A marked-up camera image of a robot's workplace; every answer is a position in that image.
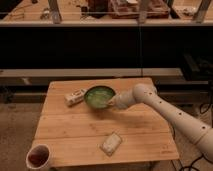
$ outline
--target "floor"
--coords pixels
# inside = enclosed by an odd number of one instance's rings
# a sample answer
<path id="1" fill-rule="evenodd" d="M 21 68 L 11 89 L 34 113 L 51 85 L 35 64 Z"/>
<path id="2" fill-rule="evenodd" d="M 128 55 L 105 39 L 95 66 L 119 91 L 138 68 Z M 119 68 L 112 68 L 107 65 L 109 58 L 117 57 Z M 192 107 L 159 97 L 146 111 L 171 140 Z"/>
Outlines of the floor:
<path id="1" fill-rule="evenodd" d="M 183 110 L 191 114 L 197 113 L 196 107 L 185 107 Z M 0 103 L 0 171 L 27 171 L 25 156 L 30 149 L 36 125 L 42 110 L 42 103 Z M 202 116 L 205 122 L 210 121 L 210 111 Z M 180 153 L 180 161 L 161 161 L 152 164 L 126 164 L 115 166 L 84 166 L 62 168 L 61 171 L 175 171 L 189 165 L 200 156 L 197 149 L 188 142 L 177 130 L 175 141 Z M 212 171 L 213 165 L 205 159 L 199 160 L 194 165 L 200 171 Z"/>

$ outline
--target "package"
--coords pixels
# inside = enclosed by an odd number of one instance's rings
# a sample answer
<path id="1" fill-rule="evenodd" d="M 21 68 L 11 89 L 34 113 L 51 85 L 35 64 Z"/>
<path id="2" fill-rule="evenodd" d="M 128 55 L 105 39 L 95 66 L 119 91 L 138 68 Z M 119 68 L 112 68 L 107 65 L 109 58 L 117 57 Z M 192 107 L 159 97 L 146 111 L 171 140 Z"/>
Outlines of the package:
<path id="1" fill-rule="evenodd" d="M 88 0 L 90 16 L 100 18 L 108 12 L 108 0 Z"/>
<path id="2" fill-rule="evenodd" d="M 109 14 L 112 18 L 138 18 L 140 0 L 109 0 Z M 170 8 L 163 0 L 150 0 L 147 18 L 168 18 Z"/>

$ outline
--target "metal pole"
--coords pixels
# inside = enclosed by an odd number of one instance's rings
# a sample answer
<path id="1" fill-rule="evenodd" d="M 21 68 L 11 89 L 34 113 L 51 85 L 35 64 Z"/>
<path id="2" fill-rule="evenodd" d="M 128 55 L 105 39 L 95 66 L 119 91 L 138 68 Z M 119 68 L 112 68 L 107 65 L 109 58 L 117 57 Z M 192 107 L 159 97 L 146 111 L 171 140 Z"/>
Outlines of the metal pole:
<path id="1" fill-rule="evenodd" d="M 146 22 L 147 10 L 148 10 L 149 0 L 141 0 L 139 4 L 139 18 L 138 23 L 142 24 Z"/>
<path id="2" fill-rule="evenodd" d="M 205 19 L 206 12 L 210 4 L 211 4 L 211 0 L 202 0 L 192 20 L 195 21 L 196 23 L 202 23 L 203 20 Z"/>
<path id="3" fill-rule="evenodd" d="M 58 8 L 58 2 L 57 0 L 48 0 L 49 6 L 50 6 L 50 11 L 52 15 L 52 20 L 54 24 L 60 24 L 61 23 L 61 14 Z"/>

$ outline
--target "wooden tabletop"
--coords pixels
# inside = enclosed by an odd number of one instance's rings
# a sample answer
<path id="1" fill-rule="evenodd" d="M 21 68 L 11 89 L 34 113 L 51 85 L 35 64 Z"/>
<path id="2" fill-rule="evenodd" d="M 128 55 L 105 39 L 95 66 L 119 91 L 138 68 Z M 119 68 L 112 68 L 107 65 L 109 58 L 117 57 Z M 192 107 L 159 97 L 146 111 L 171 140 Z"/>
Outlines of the wooden tabletop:
<path id="1" fill-rule="evenodd" d="M 137 104 L 127 110 L 91 110 L 85 102 L 67 107 L 64 95 L 97 85 L 116 93 L 136 83 L 152 84 L 149 78 L 58 81 L 49 86 L 33 146 L 50 147 L 52 165 L 79 166 L 171 160 L 179 158 L 168 123 L 153 109 Z M 112 132 L 123 142 L 108 157 L 100 145 Z"/>

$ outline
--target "cup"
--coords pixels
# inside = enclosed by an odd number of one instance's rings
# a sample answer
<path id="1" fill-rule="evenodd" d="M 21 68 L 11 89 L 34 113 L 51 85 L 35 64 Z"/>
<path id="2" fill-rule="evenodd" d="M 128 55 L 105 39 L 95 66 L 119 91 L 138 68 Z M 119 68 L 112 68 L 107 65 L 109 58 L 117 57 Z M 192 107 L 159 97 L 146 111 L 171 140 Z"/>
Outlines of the cup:
<path id="1" fill-rule="evenodd" d="M 48 171 L 50 169 L 50 150 L 45 144 L 32 147 L 26 156 L 27 168 L 33 171 Z"/>

